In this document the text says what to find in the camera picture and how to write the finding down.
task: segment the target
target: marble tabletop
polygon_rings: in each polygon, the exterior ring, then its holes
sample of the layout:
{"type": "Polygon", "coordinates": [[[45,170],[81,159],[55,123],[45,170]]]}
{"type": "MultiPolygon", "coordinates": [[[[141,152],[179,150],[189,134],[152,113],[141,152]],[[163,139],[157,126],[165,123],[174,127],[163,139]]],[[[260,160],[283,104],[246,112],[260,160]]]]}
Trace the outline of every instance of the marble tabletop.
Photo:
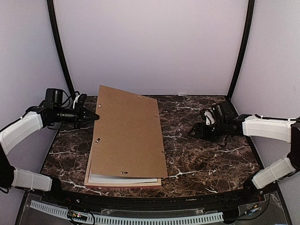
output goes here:
{"type": "MultiPolygon", "coordinates": [[[[227,145],[196,140],[187,132],[201,121],[203,108],[225,100],[222,96],[150,96],[158,101],[168,177],[161,188],[87,188],[84,176],[93,137],[93,124],[74,130],[62,127],[45,159],[41,173],[58,177],[64,190],[117,197],[185,197],[242,188],[259,170],[244,137],[229,137],[227,145]]],[[[85,107],[95,111],[97,97],[85,107]]]]}

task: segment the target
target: white wall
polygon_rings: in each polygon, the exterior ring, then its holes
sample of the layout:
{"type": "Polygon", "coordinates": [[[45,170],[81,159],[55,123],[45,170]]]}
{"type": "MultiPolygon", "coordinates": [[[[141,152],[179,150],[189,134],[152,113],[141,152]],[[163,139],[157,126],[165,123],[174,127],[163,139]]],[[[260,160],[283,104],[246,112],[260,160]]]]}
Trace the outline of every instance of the white wall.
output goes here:
{"type": "MultiPolygon", "coordinates": [[[[233,103],[239,113],[300,116],[300,1],[256,1],[245,60],[233,103]]],[[[265,166],[290,145],[254,138],[265,166]]],[[[293,224],[300,224],[300,173],[280,182],[293,224]]]]}
{"type": "MultiPolygon", "coordinates": [[[[67,89],[56,53],[46,1],[0,2],[0,128],[38,105],[47,88],[67,89]]],[[[54,132],[43,129],[20,143],[10,163],[39,172],[54,132]]],[[[0,193],[0,225],[12,225],[23,191],[0,193]]]]}
{"type": "Polygon", "coordinates": [[[75,89],[226,95],[247,0],[55,1],[75,89]]]}

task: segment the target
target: table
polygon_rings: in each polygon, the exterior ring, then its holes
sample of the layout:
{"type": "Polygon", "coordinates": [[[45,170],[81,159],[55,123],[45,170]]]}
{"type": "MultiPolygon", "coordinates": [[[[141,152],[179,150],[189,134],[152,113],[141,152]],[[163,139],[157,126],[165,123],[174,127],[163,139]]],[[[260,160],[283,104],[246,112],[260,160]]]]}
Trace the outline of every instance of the table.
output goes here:
{"type": "MultiPolygon", "coordinates": [[[[86,188],[83,184],[93,136],[93,124],[80,130],[67,125],[57,133],[42,174],[58,177],[62,188],[115,197],[165,198],[206,195],[242,189],[259,165],[245,137],[228,138],[225,147],[187,136],[201,120],[200,111],[225,100],[223,96],[150,96],[158,101],[168,178],[161,188],[86,188]]],[[[97,97],[85,107],[95,111],[97,97]]]]}

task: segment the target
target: perforated white strip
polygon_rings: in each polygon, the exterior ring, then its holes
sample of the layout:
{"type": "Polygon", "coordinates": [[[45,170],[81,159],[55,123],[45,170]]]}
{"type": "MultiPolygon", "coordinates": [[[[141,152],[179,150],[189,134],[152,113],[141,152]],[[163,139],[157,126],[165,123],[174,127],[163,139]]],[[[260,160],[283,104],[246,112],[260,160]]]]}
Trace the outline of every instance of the perforated white strip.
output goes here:
{"type": "MultiPolygon", "coordinates": [[[[48,205],[34,200],[31,201],[30,207],[59,218],[68,219],[68,210],[65,208],[59,208],[57,206],[48,205]]],[[[94,216],[96,219],[95,224],[97,225],[202,225],[223,222],[222,212],[193,217],[158,219],[107,217],[101,215],[94,216]]],[[[88,215],[88,220],[85,223],[93,224],[93,218],[91,215],[88,215]]]]}

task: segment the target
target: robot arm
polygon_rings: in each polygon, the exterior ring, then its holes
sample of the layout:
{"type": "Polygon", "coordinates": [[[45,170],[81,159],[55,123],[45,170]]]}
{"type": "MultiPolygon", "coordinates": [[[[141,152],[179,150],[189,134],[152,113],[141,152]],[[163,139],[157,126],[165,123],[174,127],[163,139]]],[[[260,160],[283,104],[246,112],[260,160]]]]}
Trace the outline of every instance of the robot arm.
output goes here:
{"type": "Polygon", "coordinates": [[[0,131],[0,187],[20,187],[50,191],[52,179],[38,173],[25,171],[10,165],[7,155],[25,138],[42,128],[55,123],[73,123],[74,128],[93,122],[99,116],[86,109],[83,104],[86,94],[75,98],[73,108],[62,107],[62,90],[47,89],[41,106],[33,106],[18,121],[0,131]]]}
{"type": "Polygon", "coordinates": [[[244,135],[273,138],[291,143],[291,152],[271,166],[252,175],[245,183],[261,189],[300,170],[300,120],[277,119],[258,115],[236,115],[230,104],[224,101],[201,112],[205,122],[196,123],[188,135],[207,141],[215,141],[222,135],[244,135]]]}

